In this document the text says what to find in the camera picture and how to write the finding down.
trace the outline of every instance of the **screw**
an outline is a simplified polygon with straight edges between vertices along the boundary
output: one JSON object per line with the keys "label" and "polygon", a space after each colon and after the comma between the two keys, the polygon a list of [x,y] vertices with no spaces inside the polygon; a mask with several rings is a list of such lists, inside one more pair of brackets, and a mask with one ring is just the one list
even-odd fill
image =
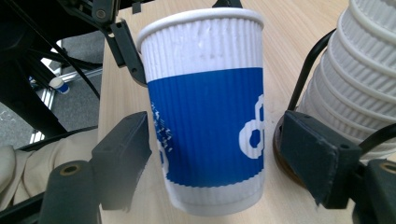
{"label": "screw", "polygon": [[102,9],[96,11],[96,17],[99,19],[103,19],[106,16],[106,12]]}

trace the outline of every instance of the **cup rim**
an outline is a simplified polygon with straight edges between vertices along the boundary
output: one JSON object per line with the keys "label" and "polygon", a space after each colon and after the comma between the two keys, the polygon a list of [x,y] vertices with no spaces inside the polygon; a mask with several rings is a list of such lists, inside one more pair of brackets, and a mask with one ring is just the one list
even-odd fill
{"label": "cup rim", "polygon": [[396,44],[396,34],[367,18],[355,1],[349,1],[349,4],[349,10],[362,27],[366,28],[371,34],[377,35],[389,43]]}
{"label": "cup rim", "polygon": [[264,21],[262,15],[250,9],[239,8],[239,7],[215,7],[215,8],[189,10],[159,19],[144,27],[140,31],[137,37],[137,41],[136,41],[137,50],[139,52],[141,51],[142,43],[146,39],[146,37],[164,28],[181,23],[191,22],[191,21],[225,19],[225,18],[251,20],[257,22],[262,27],[262,29],[264,27]]}
{"label": "cup rim", "polygon": [[61,77],[55,77],[49,82],[49,85],[54,89],[58,89],[63,85],[63,82],[64,80]]}

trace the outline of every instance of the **white cup stack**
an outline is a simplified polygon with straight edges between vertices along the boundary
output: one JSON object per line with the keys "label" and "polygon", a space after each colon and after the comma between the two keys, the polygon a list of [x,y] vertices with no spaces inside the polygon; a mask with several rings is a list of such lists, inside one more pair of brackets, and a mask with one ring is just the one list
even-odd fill
{"label": "white cup stack", "polygon": [[[396,123],[396,0],[350,0],[297,111],[354,142]],[[396,152],[391,139],[363,160]]]}

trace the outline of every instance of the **floor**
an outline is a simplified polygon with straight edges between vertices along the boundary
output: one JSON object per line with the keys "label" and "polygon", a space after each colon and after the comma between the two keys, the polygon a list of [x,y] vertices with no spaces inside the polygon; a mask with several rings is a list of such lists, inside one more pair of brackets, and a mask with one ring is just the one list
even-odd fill
{"label": "floor", "polygon": [[[62,41],[62,47],[71,57],[91,63],[103,61],[105,38],[100,32],[75,36]],[[62,74],[74,72],[72,68],[62,69]],[[101,73],[89,77],[93,86],[100,92]],[[98,124],[99,100],[82,78],[68,82],[70,92],[55,94],[51,111],[67,131],[91,127]],[[29,145],[34,129],[17,114],[0,103],[0,146],[14,148]]]}

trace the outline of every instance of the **white paper cup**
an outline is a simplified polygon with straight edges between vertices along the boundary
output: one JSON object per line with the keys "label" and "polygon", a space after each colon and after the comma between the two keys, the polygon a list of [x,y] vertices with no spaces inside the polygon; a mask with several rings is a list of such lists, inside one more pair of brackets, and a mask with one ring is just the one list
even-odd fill
{"label": "white paper cup", "polygon": [[49,85],[61,94],[67,94],[70,91],[69,86],[64,82],[61,77],[55,77],[50,82]]}
{"label": "white paper cup", "polygon": [[[333,62],[331,51],[328,49],[325,53],[327,54],[326,56],[328,56],[329,61]],[[317,82],[321,97],[338,114],[346,119],[359,123],[361,126],[376,130],[396,122],[396,118],[392,116],[375,113],[374,111],[361,107],[347,99],[339,92],[337,89],[338,87],[334,87],[328,80],[328,77],[337,76],[337,72],[334,70],[334,67],[328,66],[328,69],[324,70],[325,68],[323,63],[320,63],[319,66],[322,71],[324,71],[322,73],[326,74],[326,76],[320,77],[323,81]]]}
{"label": "white paper cup", "polygon": [[179,13],[137,39],[173,206],[242,211],[262,196],[262,17],[242,8]]}
{"label": "white paper cup", "polygon": [[[377,23],[373,22],[369,17],[364,15],[364,13],[361,11],[361,9],[357,6],[357,3],[354,0],[349,0],[349,8],[348,8],[352,14],[353,17],[361,24],[364,26],[365,30],[368,30],[370,33],[375,34],[380,36],[382,39],[388,41],[389,43],[396,43],[396,32],[395,30],[391,30],[389,28],[386,28],[382,25],[378,25]],[[382,17],[383,12],[377,11],[375,13],[377,16]],[[394,15],[393,19],[388,18],[388,23],[391,23],[392,26],[394,27]]]}
{"label": "white paper cup", "polygon": [[[324,88],[324,82],[321,80],[322,74],[320,73],[321,69],[320,66],[318,66],[308,84],[297,111],[314,117],[327,127],[332,128],[336,132],[343,135],[346,139],[352,141],[354,144],[360,144],[365,138],[374,133],[375,130],[365,128],[353,120],[342,117],[337,112],[335,112],[332,107],[327,105],[321,94],[328,95],[329,90]],[[320,91],[318,90],[316,82],[321,83]],[[396,144],[394,141],[389,140],[372,149],[372,151],[363,156],[362,159],[379,159],[393,153],[395,148]]]}
{"label": "white paper cup", "polygon": [[395,0],[350,0],[349,5],[378,26],[396,33]]}
{"label": "white paper cup", "polygon": [[341,48],[337,37],[338,35],[334,35],[329,41],[330,50],[326,57],[329,56],[330,59],[322,64],[324,70],[330,75],[327,76],[328,80],[337,88],[338,92],[354,104],[378,114],[396,116],[396,97],[361,84],[358,80],[350,77],[337,62],[336,56],[332,54],[333,49]]}
{"label": "white paper cup", "polygon": [[396,69],[396,40],[391,43],[383,39],[380,34],[366,30],[349,9],[341,14],[337,28],[355,50],[382,66]]}
{"label": "white paper cup", "polygon": [[396,68],[376,62],[356,50],[342,29],[332,36],[329,50],[349,77],[383,97],[396,97]]}

